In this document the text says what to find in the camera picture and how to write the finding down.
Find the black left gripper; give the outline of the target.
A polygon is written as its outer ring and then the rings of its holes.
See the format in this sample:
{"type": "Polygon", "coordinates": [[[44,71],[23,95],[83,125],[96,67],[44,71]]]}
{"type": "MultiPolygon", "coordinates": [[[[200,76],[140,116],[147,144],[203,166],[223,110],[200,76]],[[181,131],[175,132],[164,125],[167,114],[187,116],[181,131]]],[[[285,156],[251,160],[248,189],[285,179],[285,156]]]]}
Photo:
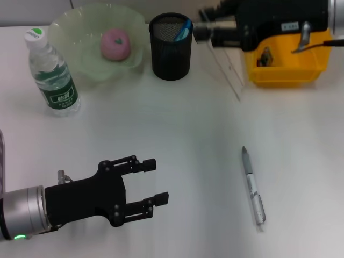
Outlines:
{"type": "Polygon", "coordinates": [[[167,205],[169,193],[163,192],[142,201],[126,204],[122,176],[156,169],[156,160],[140,162],[135,155],[102,161],[89,178],[45,189],[46,210],[52,226],[93,216],[106,218],[111,226],[153,217],[154,207],[167,205]]]}

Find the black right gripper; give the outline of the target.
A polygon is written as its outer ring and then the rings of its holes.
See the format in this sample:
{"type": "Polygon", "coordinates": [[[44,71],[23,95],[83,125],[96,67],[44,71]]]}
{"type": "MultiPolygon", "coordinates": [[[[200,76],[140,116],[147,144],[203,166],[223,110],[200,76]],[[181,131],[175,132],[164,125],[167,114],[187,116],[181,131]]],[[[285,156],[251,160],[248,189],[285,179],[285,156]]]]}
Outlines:
{"type": "Polygon", "coordinates": [[[304,24],[311,32],[328,28],[328,1],[307,0],[238,0],[220,1],[216,7],[201,8],[201,20],[234,16],[236,22],[194,23],[197,43],[210,42],[213,47],[241,48],[254,51],[267,38],[297,34],[304,24]]]}

